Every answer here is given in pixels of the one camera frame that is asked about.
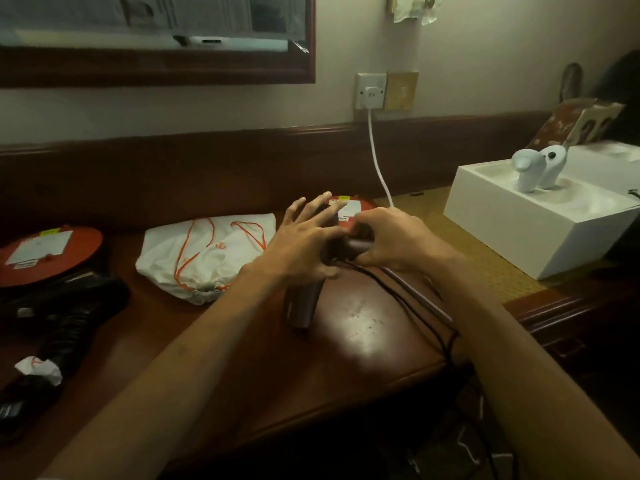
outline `wooden desk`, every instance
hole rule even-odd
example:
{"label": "wooden desk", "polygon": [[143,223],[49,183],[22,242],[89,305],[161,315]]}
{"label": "wooden desk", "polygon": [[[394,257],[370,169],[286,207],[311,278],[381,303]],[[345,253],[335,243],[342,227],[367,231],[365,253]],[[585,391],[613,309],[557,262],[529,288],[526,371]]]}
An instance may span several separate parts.
{"label": "wooden desk", "polygon": [[[101,407],[203,312],[137,274],[141,233],[120,235],[111,242],[113,270],[130,286],[131,302],[100,329],[59,403],[23,441],[0,449],[5,478],[35,478]],[[412,282],[430,293],[419,278],[412,277]],[[626,284],[585,279],[511,302],[508,308],[543,343],[553,344],[574,333],[576,325],[593,328],[601,317],[609,317],[603,310],[631,297]],[[365,276],[347,272],[327,283],[308,333],[286,327],[281,307],[278,293],[254,320],[170,468],[372,401],[428,379],[443,366],[436,342],[423,325],[407,317]],[[431,323],[448,337],[446,327],[433,317]],[[4,347],[0,383],[8,380],[12,364],[32,351],[29,346]]]}

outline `orange cord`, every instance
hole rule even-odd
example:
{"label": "orange cord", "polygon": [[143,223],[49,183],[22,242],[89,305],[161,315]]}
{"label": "orange cord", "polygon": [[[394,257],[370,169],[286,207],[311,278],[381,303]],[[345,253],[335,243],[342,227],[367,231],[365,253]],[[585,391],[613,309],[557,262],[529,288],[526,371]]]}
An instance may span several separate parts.
{"label": "orange cord", "polygon": [[[211,233],[211,240],[209,241],[209,243],[205,246],[205,249],[207,249],[214,240],[214,237],[216,235],[216,226],[213,224],[213,221],[206,217],[206,219],[209,221],[209,224],[211,224],[212,227],[212,233]],[[189,290],[189,289],[193,289],[189,286],[187,286],[186,284],[184,284],[183,282],[180,281],[180,273],[182,272],[182,270],[194,259],[196,259],[196,257],[198,257],[200,255],[201,251],[198,251],[196,254],[194,254],[193,256],[191,256],[189,259],[185,260],[184,263],[180,266],[180,268],[178,268],[178,265],[180,263],[180,259],[182,259],[182,254],[184,252],[184,249],[187,247],[187,243],[189,241],[189,238],[191,237],[191,231],[193,230],[193,226],[196,224],[197,221],[202,220],[202,219],[195,219],[192,223],[191,226],[189,227],[189,231],[187,232],[187,238],[184,240],[184,243],[182,244],[182,247],[180,248],[180,253],[178,253],[178,259],[176,259],[175,261],[175,268],[173,270],[173,279],[175,279],[175,282],[178,283],[178,286],[180,286],[180,288],[185,289],[185,290]],[[258,241],[253,234],[251,234],[251,232],[247,231],[247,229],[245,229],[244,227],[242,227],[240,224],[245,224],[245,225],[255,225],[260,227],[260,230],[262,231],[262,242]],[[251,237],[260,247],[260,249],[262,250],[262,252],[264,252],[265,249],[267,249],[267,242],[265,240],[264,237],[264,228],[256,223],[256,222],[242,222],[242,221],[233,221],[231,222],[230,226],[238,226],[240,227],[240,229],[242,229],[242,231],[244,231],[245,234],[247,234],[247,236]],[[216,244],[216,247],[218,249],[226,249],[227,246],[225,245],[224,242],[219,242]],[[227,288],[229,288],[229,286],[231,286],[231,283],[226,284],[226,285],[221,285],[218,286],[218,290],[226,290]]]}

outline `drawstring bag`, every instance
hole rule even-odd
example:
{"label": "drawstring bag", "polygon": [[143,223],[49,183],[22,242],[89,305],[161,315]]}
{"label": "drawstring bag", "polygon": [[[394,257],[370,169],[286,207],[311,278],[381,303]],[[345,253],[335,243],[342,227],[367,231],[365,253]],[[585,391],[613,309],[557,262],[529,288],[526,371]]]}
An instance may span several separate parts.
{"label": "drawstring bag", "polygon": [[205,217],[145,233],[136,269],[195,305],[218,298],[276,233],[273,214]]}

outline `woven mat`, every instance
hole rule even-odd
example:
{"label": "woven mat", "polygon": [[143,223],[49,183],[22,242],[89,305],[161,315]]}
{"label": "woven mat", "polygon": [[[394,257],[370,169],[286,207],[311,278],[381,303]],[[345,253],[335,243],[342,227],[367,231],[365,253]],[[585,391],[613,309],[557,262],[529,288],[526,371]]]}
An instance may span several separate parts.
{"label": "woven mat", "polygon": [[[394,204],[420,217],[434,234],[464,253],[503,303],[547,289],[442,215],[450,189],[398,195],[394,197]],[[386,198],[376,199],[376,203],[388,205]]]}

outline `forearm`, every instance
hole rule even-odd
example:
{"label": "forearm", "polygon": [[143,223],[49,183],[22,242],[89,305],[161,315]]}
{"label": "forearm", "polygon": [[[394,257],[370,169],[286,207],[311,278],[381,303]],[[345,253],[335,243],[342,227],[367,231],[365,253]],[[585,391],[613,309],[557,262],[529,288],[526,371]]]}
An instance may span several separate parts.
{"label": "forearm", "polygon": [[464,262],[448,263],[436,283],[492,409],[533,473],[640,477],[640,461],[624,439]]}
{"label": "forearm", "polygon": [[208,402],[229,355],[277,279],[242,270],[188,327],[60,453],[44,476],[151,479]]}

